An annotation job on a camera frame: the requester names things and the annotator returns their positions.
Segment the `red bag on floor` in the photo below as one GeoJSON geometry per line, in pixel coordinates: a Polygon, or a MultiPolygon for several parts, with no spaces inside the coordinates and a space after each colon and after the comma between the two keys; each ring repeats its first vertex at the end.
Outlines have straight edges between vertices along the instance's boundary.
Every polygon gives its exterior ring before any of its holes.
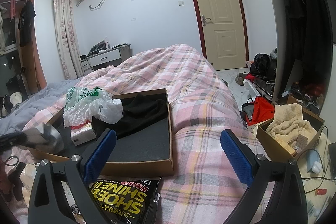
{"type": "Polygon", "coordinates": [[[275,107],[263,96],[251,98],[241,106],[241,117],[248,126],[272,119],[275,107]]]}

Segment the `red white tissue pack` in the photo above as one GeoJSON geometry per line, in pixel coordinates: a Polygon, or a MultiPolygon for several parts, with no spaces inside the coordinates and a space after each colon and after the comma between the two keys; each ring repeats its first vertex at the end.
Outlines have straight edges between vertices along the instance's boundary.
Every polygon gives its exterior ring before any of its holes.
{"type": "Polygon", "coordinates": [[[96,134],[93,130],[92,123],[87,121],[85,124],[71,127],[70,138],[75,146],[79,146],[96,139],[96,134]]]}

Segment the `wardrobe with hanging clothes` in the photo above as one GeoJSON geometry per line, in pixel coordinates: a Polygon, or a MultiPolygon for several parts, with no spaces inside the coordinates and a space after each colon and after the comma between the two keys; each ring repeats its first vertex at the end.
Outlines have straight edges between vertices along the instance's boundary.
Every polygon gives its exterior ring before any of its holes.
{"type": "Polygon", "coordinates": [[[282,0],[282,10],[284,34],[276,97],[319,115],[331,78],[335,0],[282,0]]]}

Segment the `black yellow shoe wipes pack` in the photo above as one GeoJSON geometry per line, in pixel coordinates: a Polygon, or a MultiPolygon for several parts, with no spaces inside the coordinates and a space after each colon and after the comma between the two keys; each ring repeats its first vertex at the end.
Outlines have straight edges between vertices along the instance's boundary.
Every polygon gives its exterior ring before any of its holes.
{"type": "Polygon", "coordinates": [[[110,223],[155,223],[160,177],[154,179],[98,179],[92,196],[110,223]]]}

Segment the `pink plaid quilt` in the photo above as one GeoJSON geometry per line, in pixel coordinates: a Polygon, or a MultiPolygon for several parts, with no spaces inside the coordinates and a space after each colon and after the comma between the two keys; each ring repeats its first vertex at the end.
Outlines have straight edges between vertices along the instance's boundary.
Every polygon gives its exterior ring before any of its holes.
{"type": "Polygon", "coordinates": [[[224,129],[256,154],[264,148],[243,125],[236,100],[210,63],[193,47],[151,49],[119,66],[99,69],[79,87],[118,95],[164,88],[171,109],[174,175],[159,186],[157,223],[223,223],[246,187],[221,148],[224,129]]]}

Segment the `beige door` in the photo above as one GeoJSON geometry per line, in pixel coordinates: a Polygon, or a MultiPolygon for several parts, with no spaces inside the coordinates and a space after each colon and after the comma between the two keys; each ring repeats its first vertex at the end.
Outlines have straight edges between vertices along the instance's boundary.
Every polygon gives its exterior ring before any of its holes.
{"type": "Polygon", "coordinates": [[[247,25],[242,0],[193,0],[203,56],[215,70],[245,67],[247,25]]]}

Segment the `grey duvet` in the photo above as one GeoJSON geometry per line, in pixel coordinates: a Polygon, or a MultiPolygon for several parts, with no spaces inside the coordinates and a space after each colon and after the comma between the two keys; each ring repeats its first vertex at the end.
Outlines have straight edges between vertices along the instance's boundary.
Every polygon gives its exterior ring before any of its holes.
{"type": "Polygon", "coordinates": [[[24,101],[11,114],[1,118],[1,135],[20,132],[25,125],[38,113],[52,106],[58,99],[67,93],[81,78],[53,82],[44,89],[24,101]]]}

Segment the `floral curtain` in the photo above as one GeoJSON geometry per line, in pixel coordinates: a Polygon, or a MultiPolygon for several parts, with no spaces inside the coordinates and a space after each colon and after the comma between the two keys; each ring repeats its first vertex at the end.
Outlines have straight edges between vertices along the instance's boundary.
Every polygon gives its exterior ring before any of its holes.
{"type": "Polygon", "coordinates": [[[64,76],[77,79],[84,75],[81,66],[72,0],[53,0],[56,42],[64,76]]]}

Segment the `black bag on floor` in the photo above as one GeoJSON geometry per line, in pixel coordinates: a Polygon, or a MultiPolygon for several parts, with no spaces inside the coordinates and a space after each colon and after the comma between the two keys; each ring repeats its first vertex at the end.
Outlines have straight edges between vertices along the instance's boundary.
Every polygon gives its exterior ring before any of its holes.
{"type": "Polygon", "coordinates": [[[277,60],[267,54],[256,54],[250,67],[250,73],[263,80],[276,79],[277,60]]]}

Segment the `black cloth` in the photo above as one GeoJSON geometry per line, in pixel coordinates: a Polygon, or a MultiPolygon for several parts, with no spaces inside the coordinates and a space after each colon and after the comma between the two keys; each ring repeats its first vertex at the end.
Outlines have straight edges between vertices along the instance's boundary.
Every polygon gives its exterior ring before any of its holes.
{"type": "Polygon", "coordinates": [[[117,139],[137,133],[168,116],[166,94],[142,95],[121,100],[123,117],[115,124],[108,124],[97,118],[92,120],[92,128],[97,137],[106,129],[112,129],[117,139]]]}

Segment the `white grey desk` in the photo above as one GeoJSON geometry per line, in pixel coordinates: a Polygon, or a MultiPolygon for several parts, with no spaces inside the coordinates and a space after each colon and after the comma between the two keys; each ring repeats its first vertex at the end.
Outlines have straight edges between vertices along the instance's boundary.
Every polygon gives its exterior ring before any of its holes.
{"type": "Polygon", "coordinates": [[[84,70],[84,75],[88,75],[101,68],[118,66],[131,56],[132,48],[130,47],[130,44],[125,43],[115,46],[112,49],[102,50],[90,57],[85,56],[85,58],[81,60],[81,65],[84,70]]]}

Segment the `cardboard box with beige towel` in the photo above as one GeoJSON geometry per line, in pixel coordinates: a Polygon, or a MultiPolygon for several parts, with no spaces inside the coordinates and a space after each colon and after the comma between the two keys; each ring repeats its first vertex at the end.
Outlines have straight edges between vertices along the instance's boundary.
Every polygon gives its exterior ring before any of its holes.
{"type": "Polygon", "coordinates": [[[256,137],[272,161],[286,162],[312,148],[324,125],[318,115],[290,100],[274,107],[274,117],[256,127],[256,137]]]}

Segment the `white green plastic bag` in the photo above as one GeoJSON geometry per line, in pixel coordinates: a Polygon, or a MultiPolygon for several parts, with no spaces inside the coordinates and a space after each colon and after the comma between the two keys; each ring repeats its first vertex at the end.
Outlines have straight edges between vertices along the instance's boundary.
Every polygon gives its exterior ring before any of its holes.
{"type": "Polygon", "coordinates": [[[99,87],[72,87],[66,93],[64,127],[77,127],[93,118],[115,124],[123,118],[122,112],[121,100],[114,99],[107,91],[99,87]]]}

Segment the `brown cardboard box tray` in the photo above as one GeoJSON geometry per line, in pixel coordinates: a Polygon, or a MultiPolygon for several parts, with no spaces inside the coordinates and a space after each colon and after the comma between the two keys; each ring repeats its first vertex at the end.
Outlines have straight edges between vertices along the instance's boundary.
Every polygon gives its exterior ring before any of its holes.
{"type": "MultiPolygon", "coordinates": [[[[122,105],[127,106],[139,94],[153,102],[164,101],[166,115],[160,121],[129,136],[118,137],[115,148],[101,172],[104,176],[148,178],[174,174],[171,118],[167,90],[160,88],[114,95],[113,98],[120,99],[122,105]]],[[[30,152],[36,159],[48,159],[56,162],[66,161],[74,154],[81,155],[87,147],[95,142],[91,140],[75,146],[70,139],[70,128],[63,126],[62,115],[63,111],[60,110],[49,122],[60,132],[64,149],[58,153],[46,153],[31,148],[30,152]]]]}

